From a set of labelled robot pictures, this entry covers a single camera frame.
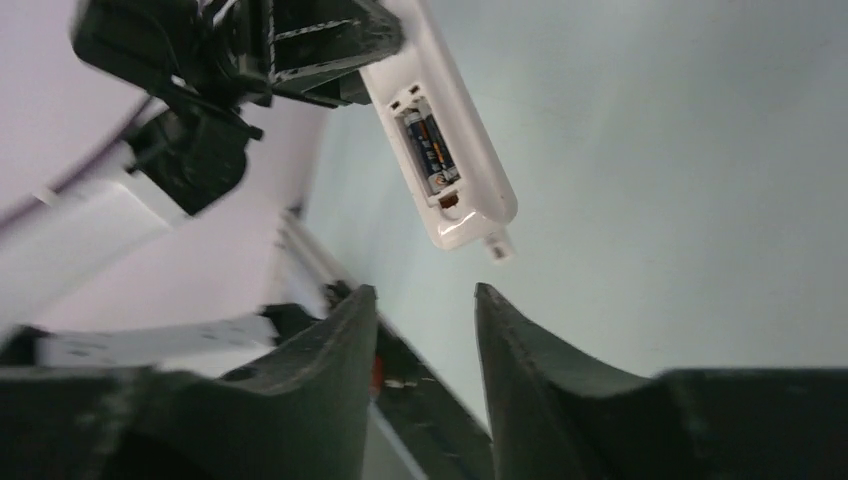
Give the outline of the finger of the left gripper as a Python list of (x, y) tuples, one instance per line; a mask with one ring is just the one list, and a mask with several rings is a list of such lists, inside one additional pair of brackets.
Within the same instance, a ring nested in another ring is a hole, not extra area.
[(360, 70), (398, 53), (400, 19), (379, 1), (271, 1), (274, 95), (325, 108), (369, 105)]

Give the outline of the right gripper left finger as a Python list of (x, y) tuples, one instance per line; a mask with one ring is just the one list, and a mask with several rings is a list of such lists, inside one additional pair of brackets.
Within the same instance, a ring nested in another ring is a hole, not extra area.
[(324, 319), (266, 318), (268, 354), (221, 377), (150, 366), (54, 367), (22, 325), (1, 344), (5, 479), (357, 479), (377, 337), (363, 285)]

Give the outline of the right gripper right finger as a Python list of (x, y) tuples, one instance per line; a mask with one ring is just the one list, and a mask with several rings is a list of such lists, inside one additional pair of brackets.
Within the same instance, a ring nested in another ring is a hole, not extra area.
[(499, 479), (843, 479), (843, 368), (684, 368), (641, 377), (475, 289)]

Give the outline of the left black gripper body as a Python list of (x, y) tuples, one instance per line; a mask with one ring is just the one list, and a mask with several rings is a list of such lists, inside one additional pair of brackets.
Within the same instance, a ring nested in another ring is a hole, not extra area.
[(80, 1), (71, 27), (89, 66), (166, 99), (224, 109), (272, 103), (268, 1)]

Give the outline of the white remote control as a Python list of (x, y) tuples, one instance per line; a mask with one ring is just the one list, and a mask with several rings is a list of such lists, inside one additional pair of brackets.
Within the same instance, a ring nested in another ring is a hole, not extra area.
[[(481, 241), (492, 258), (515, 251), (506, 228), (518, 203), (456, 63), (424, 1), (384, 1), (402, 23), (401, 50), (361, 69), (428, 236), (453, 250)], [(460, 179), (438, 194), (425, 183), (404, 124), (408, 110), (432, 114)]]

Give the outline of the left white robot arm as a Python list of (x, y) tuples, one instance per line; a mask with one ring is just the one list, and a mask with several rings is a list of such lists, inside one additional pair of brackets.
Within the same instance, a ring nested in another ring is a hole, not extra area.
[(359, 71), (396, 54), (399, 18), (377, 1), (83, 1), (76, 56), (165, 107), (140, 112), (70, 175), (1, 220), (1, 363), (112, 367), (273, 347), (273, 310), (123, 332), (54, 334), (31, 318), (139, 246), (233, 191), (275, 97), (363, 103)]

